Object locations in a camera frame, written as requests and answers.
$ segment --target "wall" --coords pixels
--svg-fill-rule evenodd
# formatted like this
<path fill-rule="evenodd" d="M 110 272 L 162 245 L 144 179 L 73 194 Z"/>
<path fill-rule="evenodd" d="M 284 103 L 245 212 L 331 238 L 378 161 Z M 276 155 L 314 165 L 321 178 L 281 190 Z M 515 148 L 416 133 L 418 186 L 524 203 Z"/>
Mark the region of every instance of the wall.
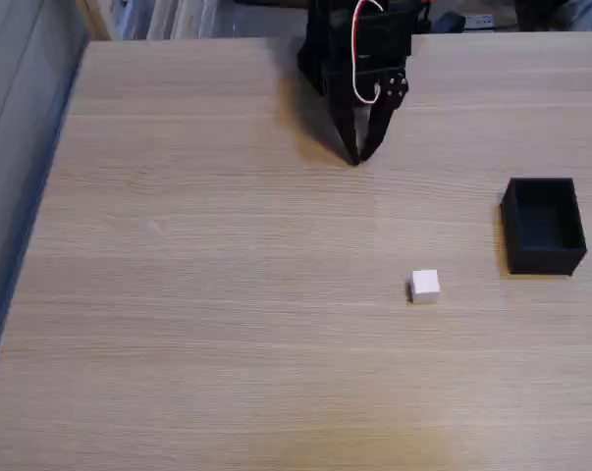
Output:
<path fill-rule="evenodd" d="M 0 334 L 85 41 L 71 0 L 0 0 Z"/>

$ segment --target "open box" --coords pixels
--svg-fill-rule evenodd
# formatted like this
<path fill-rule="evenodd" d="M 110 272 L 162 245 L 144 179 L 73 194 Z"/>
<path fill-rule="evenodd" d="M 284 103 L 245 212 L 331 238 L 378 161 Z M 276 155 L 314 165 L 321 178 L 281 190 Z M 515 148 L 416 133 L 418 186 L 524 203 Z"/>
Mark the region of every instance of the open box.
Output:
<path fill-rule="evenodd" d="M 501 211 L 510 273 L 572 275 L 587 251 L 572 179 L 511 179 Z"/>

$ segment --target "white cube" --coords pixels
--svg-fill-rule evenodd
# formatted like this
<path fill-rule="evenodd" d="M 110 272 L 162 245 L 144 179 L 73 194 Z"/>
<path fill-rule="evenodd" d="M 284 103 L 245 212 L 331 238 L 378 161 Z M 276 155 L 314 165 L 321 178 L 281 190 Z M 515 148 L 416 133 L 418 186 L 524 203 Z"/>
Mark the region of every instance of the white cube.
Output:
<path fill-rule="evenodd" d="M 436 302 L 440 296 L 440 281 L 437 270 L 411 272 L 411 300 L 414 303 Z"/>

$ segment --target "wooden table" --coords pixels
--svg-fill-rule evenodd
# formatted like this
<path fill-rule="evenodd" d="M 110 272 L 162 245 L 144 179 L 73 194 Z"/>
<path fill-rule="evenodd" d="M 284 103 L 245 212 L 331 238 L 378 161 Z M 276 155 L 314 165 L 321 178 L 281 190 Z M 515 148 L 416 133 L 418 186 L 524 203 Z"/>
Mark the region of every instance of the wooden table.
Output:
<path fill-rule="evenodd" d="M 295 43 L 93 43 L 0 348 L 0 470 L 592 470 L 592 33 L 415 39 L 366 165 Z M 572 278 L 508 277 L 513 176 Z M 443 293 L 407 303 L 411 270 Z"/>

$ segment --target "white wire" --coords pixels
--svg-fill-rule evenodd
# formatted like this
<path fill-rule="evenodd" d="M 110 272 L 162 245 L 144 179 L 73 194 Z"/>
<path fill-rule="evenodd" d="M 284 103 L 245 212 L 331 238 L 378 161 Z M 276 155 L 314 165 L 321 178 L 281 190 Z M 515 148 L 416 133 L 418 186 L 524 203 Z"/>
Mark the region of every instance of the white wire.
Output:
<path fill-rule="evenodd" d="M 378 100 L 378 95 L 381 93 L 381 85 L 379 85 L 378 83 L 374 84 L 374 98 L 371 100 L 366 100 L 365 98 L 363 98 L 356 89 L 356 48 L 354 47 L 354 27 L 356 26 L 356 20 L 359 14 L 359 10 L 361 9 L 361 5 L 365 2 L 369 2 L 373 5 L 376 5 L 376 7 L 381 12 L 384 11 L 381 4 L 378 3 L 376 0 L 358 0 L 358 2 L 356 2 L 356 6 L 354 7 L 354 13 L 352 14 L 352 29 L 350 34 L 350 54 L 352 57 L 352 90 L 361 102 L 365 103 L 366 105 L 373 105 L 374 103 L 376 103 L 376 100 Z"/>

